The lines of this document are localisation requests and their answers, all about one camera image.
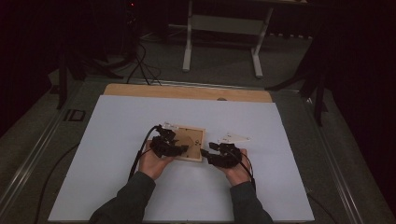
table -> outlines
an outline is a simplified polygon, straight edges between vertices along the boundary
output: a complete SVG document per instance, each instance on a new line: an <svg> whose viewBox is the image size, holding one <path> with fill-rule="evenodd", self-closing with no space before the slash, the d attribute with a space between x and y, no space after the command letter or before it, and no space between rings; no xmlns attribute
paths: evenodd
<svg viewBox="0 0 396 224"><path fill-rule="evenodd" d="M127 181L146 132L162 121L206 128L206 141L216 141L225 131L251 137L239 146L248 148L264 209L278 222L313 220L285 130L271 102L266 91L107 86L49 221L88 220L96 208L114 197ZM145 221L233 221L230 184L206 160L174 161L156 184Z"/></svg>
<svg viewBox="0 0 396 224"><path fill-rule="evenodd" d="M251 49L251 57L253 61L254 71L257 78L262 77L262 66L260 64L259 52L262 47L265 33L267 31L272 13L274 11L274 4L306 4L305 0L256 0L270 4L266 11L266 16L263 21L259 20L244 20L237 18L225 18L216 16L197 15L192 13L192 0L189 1L188 19L187 19L187 44L184 53L183 71L189 72L191 65L191 34L192 30L205 30L223 33L233 33L242 35L257 35L258 41L254 48Z"/></svg>

white metal table frame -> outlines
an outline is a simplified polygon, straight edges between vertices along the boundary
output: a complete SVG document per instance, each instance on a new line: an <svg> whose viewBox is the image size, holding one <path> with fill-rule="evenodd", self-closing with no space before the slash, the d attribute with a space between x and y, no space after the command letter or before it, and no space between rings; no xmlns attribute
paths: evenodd
<svg viewBox="0 0 396 224"><path fill-rule="evenodd" d="M187 20L187 44L184 53L183 71L190 71L192 29L206 30L242 35L258 35L259 40L256 46L251 49L251 56L256 77L262 78L262 66L260 64L259 52L262 47L262 41L264 40L273 10L273 7L268 8L264 21L196 15L192 14L192 0L190 0L189 16Z"/></svg>

gray long sleeve shirt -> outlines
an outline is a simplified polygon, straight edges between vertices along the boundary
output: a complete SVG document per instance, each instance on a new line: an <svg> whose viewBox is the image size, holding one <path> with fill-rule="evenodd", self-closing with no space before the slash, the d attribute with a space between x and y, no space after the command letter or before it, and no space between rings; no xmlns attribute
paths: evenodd
<svg viewBox="0 0 396 224"><path fill-rule="evenodd" d="M115 198L102 205L92 214L90 223L142 223L145 208L154 188L154 180L144 173L136 172ZM262 209L262 204L257 199L256 193L249 182L232 187L230 192L235 223L274 223L268 213Z"/></svg>

hand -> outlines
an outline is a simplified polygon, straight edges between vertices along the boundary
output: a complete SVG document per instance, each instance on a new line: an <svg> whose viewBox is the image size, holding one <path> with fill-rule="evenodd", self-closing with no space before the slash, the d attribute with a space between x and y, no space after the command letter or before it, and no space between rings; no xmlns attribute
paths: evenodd
<svg viewBox="0 0 396 224"><path fill-rule="evenodd" d="M149 148L150 142L151 141L147 141L146 143L146 150L143 152L144 154L140 158L138 170L142 173L145 173L153 180L156 180L163 173L163 169L166 167L166 165L173 161L175 157L158 158L154 151Z"/></svg>
<svg viewBox="0 0 396 224"><path fill-rule="evenodd" d="M248 155L248 151L244 148L240 149L241 153L244 154L245 156ZM250 164L248 163L247 157L242 155L242 163L250 170ZM221 168L217 167L220 169L227 177L228 181L230 181L231 186L235 186L238 184L242 184L244 182L250 181L250 175L248 172L242 167L241 164L237 164L233 168Z"/></svg>

dark background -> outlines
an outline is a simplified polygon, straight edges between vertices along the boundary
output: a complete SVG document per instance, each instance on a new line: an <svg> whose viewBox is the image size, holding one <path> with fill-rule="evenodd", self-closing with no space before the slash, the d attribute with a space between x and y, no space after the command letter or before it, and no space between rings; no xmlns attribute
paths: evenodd
<svg viewBox="0 0 396 224"><path fill-rule="evenodd" d="M61 39L105 60L107 54L122 54L136 44L128 41L126 18L136 16L166 37L167 23L185 24L187 13L187 1L181 0L144 1L136 15L126 13L123 1L0 4L0 136L50 88L47 74L58 67ZM302 65L326 72L326 87L396 214L396 7L390 0L331 5L337 8L332 13L316 7L277 7L268 31L285 38L314 37ZM262 18L268 7L252 6L219 1L212 7L203 1L196 10Z"/></svg>

